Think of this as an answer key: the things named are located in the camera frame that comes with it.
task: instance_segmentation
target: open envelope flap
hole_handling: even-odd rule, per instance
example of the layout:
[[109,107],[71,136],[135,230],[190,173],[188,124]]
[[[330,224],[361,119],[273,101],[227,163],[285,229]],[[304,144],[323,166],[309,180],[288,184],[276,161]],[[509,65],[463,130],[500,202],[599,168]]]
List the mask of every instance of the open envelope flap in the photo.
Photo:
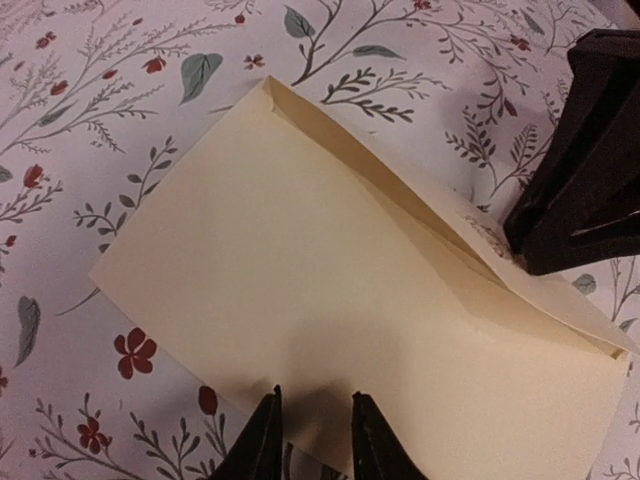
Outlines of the open envelope flap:
[[522,299],[585,335],[607,354],[617,357],[620,349],[640,353],[638,346],[611,323],[584,295],[560,275],[533,277],[512,257],[502,228],[454,192],[424,174],[396,175],[384,163],[395,155],[375,140],[350,128],[353,135],[316,106],[273,78],[264,81],[264,93],[272,99],[272,110],[316,143],[331,152],[380,189],[390,200],[427,225],[454,253],[466,255],[466,263],[483,276],[487,267],[502,285]]

